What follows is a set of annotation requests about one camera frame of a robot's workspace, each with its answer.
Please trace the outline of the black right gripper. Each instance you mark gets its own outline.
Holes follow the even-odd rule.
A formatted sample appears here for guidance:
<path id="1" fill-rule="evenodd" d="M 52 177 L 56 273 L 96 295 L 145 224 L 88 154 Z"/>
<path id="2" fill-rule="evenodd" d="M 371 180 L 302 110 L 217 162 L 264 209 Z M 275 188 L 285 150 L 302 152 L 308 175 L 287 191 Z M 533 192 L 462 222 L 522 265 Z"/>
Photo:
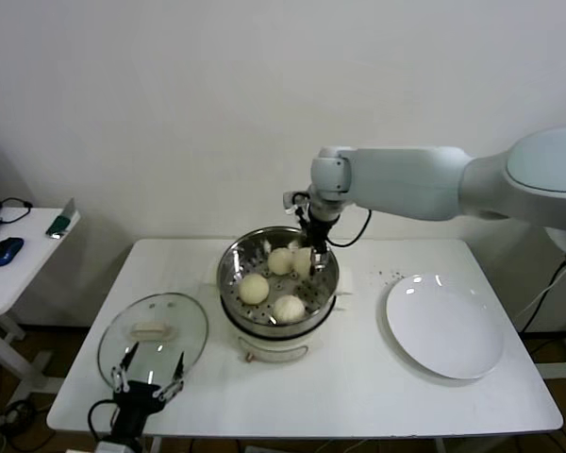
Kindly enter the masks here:
<path id="1" fill-rule="evenodd" d="M 327 239 L 331 228 L 339 221 L 339 216 L 323 220 L 318 218 L 311 210 L 308 212 L 308 225 L 303 230 L 302 246 L 309 248 L 308 274 L 322 272 L 329 260 Z"/>

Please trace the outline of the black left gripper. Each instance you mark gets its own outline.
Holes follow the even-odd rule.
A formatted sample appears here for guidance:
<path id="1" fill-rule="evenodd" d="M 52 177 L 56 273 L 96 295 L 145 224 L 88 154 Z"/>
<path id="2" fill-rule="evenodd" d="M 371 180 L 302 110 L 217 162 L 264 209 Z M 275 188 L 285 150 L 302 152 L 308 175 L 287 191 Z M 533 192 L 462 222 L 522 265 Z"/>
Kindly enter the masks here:
<path id="1" fill-rule="evenodd" d="M 111 368 L 113 400 L 119 410 L 112 427 L 113 434 L 142 434 L 147 418 L 161 412 L 164 401 L 171 401 L 184 387 L 184 352 L 179 356 L 171 382 L 162 389 L 145 382 L 128 383 L 127 370 L 138 347 L 138 343 L 128 347 L 120 362 Z"/>

